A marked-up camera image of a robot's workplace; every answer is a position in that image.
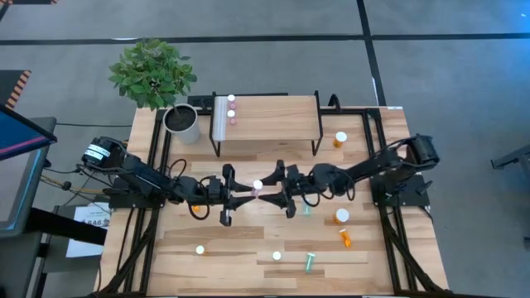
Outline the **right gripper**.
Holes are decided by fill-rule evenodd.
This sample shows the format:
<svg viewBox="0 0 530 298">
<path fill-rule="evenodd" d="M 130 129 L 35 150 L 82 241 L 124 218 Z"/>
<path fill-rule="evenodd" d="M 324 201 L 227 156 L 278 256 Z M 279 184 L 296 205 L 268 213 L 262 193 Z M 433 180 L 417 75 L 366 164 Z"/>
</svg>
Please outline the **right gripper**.
<svg viewBox="0 0 530 298">
<path fill-rule="evenodd" d="M 283 160 L 277 160 L 275 170 L 272 174 L 261 179 L 263 185 L 276 185 L 283 181 L 283 192 L 276 194 L 259 195 L 258 198 L 279 208 L 287 208 L 286 216 L 291 219 L 296 214 L 296 204 L 294 197 L 301 197 L 303 204 L 308 209 L 313 207 L 306 198 L 310 184 L 308 178 L 301 174 L 296 165 L 287 167 L 285 178 L 285 164 Z"/>
</svg>

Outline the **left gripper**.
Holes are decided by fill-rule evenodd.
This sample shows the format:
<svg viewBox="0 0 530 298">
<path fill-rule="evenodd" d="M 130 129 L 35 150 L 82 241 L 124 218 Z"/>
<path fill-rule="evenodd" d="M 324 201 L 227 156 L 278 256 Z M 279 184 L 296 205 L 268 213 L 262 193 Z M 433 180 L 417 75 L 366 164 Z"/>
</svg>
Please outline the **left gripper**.
<svg viewBox="0 0 530 298">
<path fill-rule="evenodd" d="M 201 219 L 207 219 L 210 216 L 210 207 L 214 205 L 222 205 L 219 221 L 223 226 L 231 226 L 232 218 L 230 211 L 241 207 L 242 205 L 255 199 L 253 195 L 236 197 L 231 196 L 231 192 L 249 192 L 253 190 L 252 186 L 247 186 L 238 183 L 235 180 L 235 170 L 231 164 L 223 165 L 222 176 L 224 183 L 215 175 L 207 176 L 202 180 L 207 180 L 207 186 L 201 186 L 206 197 L 205 206 L 206 214 Z"/>
</svg>

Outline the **black power strip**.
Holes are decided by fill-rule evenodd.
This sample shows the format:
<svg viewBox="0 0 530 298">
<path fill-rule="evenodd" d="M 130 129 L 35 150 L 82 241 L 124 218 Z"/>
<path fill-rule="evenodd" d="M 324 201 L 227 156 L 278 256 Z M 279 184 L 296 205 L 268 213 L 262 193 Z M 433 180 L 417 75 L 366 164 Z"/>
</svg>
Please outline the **black power strip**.
<svg viewBox="0 0 530 298">
<path fill-rule="evenodd" d="M 211 110 L 214 106 L 214 96 L 192 95 L 188 97 L 187 103 L 196 108 L 201 108 L 203 110 Z"/>
</svg>

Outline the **green plant in white pot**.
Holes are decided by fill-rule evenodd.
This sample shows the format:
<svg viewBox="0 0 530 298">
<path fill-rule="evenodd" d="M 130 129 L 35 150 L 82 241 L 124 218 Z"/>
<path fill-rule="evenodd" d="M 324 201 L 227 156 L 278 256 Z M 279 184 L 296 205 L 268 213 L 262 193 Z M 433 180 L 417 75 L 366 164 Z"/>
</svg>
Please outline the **green plant in white pot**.
<svg viewBox="0 0 530 298">
<path fill-rule="evenodd" d="M 119 96 L 131 99 L 138 108 L 162 109 L 162 126 L 181 143 L 190 145 L 200 139 L 198 112 L 178 102 L 198 81 L 189 56 L 165 41 L 146 39 L 125 48 L 109 70 L 108 80 Z"/>
</svg>

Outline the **white paper sheet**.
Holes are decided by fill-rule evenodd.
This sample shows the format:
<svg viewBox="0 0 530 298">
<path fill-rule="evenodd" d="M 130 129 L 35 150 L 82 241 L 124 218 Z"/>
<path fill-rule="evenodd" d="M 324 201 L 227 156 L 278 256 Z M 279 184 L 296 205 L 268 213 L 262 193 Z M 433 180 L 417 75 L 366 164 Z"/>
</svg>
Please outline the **white paper sheet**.
<svg viewBox="0 0 530 298">
<path fill-rule="evenodd" d="M 106 202 L 95 202 L 75 208 L 74 220 L 78 222 L 108 229 L 110 219 L 111 209 Z M 65 256 L 67 258 L 100 256 L 103 250 L 104 247 L 102 245 L 71 239 Z"/>
</svg>

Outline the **black stand beam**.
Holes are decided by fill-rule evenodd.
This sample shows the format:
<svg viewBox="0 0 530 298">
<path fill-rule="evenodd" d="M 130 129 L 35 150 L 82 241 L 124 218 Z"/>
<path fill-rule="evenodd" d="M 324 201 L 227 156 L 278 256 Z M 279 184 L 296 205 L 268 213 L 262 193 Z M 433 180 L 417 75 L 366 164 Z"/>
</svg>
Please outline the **black stand beam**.
<svg viewBox="0 0 530 298">
<path fill-rule="evenodd" d="M 47 233 L 98 245 L 104 245 L 107 235 L 104 228 L 36 208 L 31 208 L 24 231 Z"/>
</svg>

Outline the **blue screen monitor on stand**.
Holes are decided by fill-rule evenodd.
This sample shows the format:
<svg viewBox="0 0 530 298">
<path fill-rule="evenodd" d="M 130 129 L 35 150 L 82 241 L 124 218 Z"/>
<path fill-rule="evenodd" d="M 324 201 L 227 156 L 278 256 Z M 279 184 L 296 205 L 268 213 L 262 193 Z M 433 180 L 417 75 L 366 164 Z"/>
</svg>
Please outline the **blue screen monitor on stand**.
<svg viewBox="0 0 530 298">
<path fill-rule="evenodd" d="M 49 147 L 57 142 L 56 118 L 24 118 L 0 106 L 0 238 L 25 230 Z"/>
</svg>

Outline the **grey furniture leg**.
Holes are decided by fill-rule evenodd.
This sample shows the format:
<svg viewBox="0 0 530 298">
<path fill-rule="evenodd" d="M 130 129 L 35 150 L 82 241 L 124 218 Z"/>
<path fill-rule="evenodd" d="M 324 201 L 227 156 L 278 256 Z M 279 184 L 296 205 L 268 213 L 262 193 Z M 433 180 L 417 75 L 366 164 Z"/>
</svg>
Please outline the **grey furniture leg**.
<svg viewBox="0 0 530 298">
<path fill-rule="evenodd" d="M 500 170 L 508 164 L 517 162 L 523 163 L 523 160 L 528 158 L 530 158 L 530 145 L 526 145 L 504 156 L 493 159 L 490 161 L 490 163 L 494 169 Z"/>
</svg>

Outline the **black orange striped floor mat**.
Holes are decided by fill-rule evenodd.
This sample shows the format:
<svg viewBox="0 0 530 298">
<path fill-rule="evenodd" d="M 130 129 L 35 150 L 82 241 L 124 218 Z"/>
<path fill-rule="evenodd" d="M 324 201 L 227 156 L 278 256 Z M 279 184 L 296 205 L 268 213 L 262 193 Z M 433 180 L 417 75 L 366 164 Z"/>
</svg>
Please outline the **black orange striped floor mat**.
<svg viewBox="0 0 530 298">
<path fill-rule="evenodd" d="M 30 70 L 0 70 L 0 106 L 14 110 L 30 76 Z"/>
</svg>

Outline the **wooden shelf black frame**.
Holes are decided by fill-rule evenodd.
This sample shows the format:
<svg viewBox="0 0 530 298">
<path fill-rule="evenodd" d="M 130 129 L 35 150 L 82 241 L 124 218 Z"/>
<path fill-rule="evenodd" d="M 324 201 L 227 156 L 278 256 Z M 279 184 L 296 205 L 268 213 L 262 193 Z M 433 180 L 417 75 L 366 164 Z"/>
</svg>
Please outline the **wooden shelf black frame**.
<svg viewBox="0 0 530 298">
<path fill-rule="evenodd" d="M 320 95 L 234 95 L 236 123 L 229 123 L 228 95 L 215 95 L 209 139 L 216 156 L 223 142 L 310 141 L 316 155 L 323 138 Z"/>
</svg>

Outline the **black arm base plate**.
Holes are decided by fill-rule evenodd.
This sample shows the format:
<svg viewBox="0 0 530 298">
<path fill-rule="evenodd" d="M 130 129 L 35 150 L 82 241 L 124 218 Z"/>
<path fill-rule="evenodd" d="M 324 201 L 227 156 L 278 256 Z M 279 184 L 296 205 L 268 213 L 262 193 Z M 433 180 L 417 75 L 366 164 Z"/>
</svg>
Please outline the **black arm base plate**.
<svg viewBox="0 0 530 298">
<path fill-rule="evenodd" d="M 432 185 L 432 180 L 425 182 L 422 175 L 413 175 L 396 186 L 387 182 L 383 175 L 370 178 L 369 183 L 375 204 L 392 207 L 427 207 L 430 204 L 427 189 Z"/>
<path fill-rule="evenodd" d="M 165 198 L 154 190 L 142 191 L 121 178 L 116 178 L 113 186 L 104 189 L 104 193 L 109 197 L 111 209 L 155 209 L 166 204 Z"/>
</svg>

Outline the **black metal table frame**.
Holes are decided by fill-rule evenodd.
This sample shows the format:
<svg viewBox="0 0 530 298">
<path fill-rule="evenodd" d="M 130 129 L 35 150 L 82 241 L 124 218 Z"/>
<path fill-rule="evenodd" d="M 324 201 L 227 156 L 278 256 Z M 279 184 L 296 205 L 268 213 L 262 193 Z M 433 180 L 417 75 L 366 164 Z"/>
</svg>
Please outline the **black metal table frame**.
<svg viewBox="0 0 530 298">
<path fill-rule="evenodd" d="M 192 146 L 182 145 L 156 128 L 153 111 L 135 114 L 128 150 L 154 166 L 186 160 L 176 170 L 195 178 L 218 174 L 231 164 L 243 183 L 269 175 L 277 160 L 308 171 L 319 162 L 346 167 L 366 159 L 388 142 L 408 136 L 400 109 L 325 108 L 324 137 L 316 155 L 307 145 L 273 142 L 265 145 L 221 147 L 220 156 L 203 136 Z M 337 132 L 345 132 L 341 148 L 333 146 Z M 431 220 L 415 207 L 393 213 L 390 223 L 408 236 L 408 246 L 426 269 L 424 276 L 408 277 L 410 265 L 383 236 L 386 214 L 372 203 L 367 181 L 357 185 L 353 201 L 323 199 L 304 215 L 287 219 L 279 208 L 255 200 L 232 214 L 233 223 L 219 223 L 219 208 L 204 221 L 193 219 L 185 204 L 163 209 L 113 213 L 101 260 L 102 278 L 89 298 L 186 296 L 410 296 L 441 298 L 450 292 Z M 347 209 L 347 223 L 333 214 Z M 347 248 L 339 231 L 351 238 Z M 205 247 L 198 255 L 197 246 Z M 275 261 L 274 252 L 282 258 Z M 307 253 L 316 256 L 306 272 Z"/>
</svg>

